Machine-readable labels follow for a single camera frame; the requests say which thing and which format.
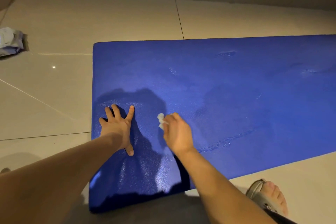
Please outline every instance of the tile floor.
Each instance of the tile floor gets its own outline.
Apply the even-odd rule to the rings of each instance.
[[[336,34],[336,12],[183,0],[16,0],[0,26],[27,34],[30,50],[0,61],[0,169],[15,169],[90,140],[95,42]],[[335,164],[334,152],[232,182],[245,191],[270,179],[284,192],[291,219],[331,224]],[[86,188],[65,223],[207,223],[199,198],[184,194],[99,216],[89,213],[87,199]]]

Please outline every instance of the yoga mat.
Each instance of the yoga mat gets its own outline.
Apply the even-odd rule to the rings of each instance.
[[[194,188],[159,113],[178,112],[228,179],[335,151],[336,35],[96,43],[92,139],[112,103],[135,106],[134,156],[94,175],[94,213]]]

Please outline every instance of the person's left arm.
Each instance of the person's left arm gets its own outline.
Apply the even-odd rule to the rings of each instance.
[[[116,151],[134,154],[129,133],[134,107],[125,119],[116,105],[99,119],[101,136],[0,175],[0,223],[61,223],[91,177]]]

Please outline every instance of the person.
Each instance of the person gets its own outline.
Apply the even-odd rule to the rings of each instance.
[[[115,104],[111,107],[114,116],[106,107],[107,121],[99,119],[100,137],[0,174],[0,223],[61,223],[112,154],[125,149],[134,155],[129,138],[134,106],[125,119]],[[212,224],[290,223],[283,217],[288,209],[278,186],[259,180],[244,195],[194,148],[191,128],[179,114],[167,115],[164,121],[164,139],[188,171]]]

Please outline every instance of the white tissue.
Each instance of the white tissue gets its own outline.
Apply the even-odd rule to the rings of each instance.
[[[163,124],[168,124],[168,122],[164,121],[163,118],[165,117],[165,115],[163,113],[159,113],[157,118],[159,120],[159,128],[161,128],[163,130]]]

